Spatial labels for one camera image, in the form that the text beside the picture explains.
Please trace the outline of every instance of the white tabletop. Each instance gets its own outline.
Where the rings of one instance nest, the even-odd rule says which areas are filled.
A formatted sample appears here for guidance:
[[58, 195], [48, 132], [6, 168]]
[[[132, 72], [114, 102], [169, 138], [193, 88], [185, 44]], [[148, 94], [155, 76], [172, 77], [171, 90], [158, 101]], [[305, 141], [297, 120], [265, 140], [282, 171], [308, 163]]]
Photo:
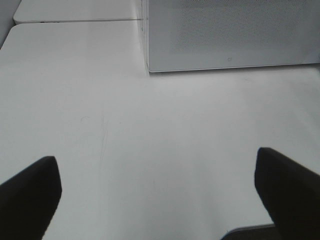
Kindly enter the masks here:
[[0, 50], [0, 182], [57, 158], [44, 240], [218, 240], [271, 223], [258, 147], [320, 173], [319, 65], [149, 75], [136, 21], [21, 24]]
[[136, 20], [140, 0], [22, 0], [16, 24]]

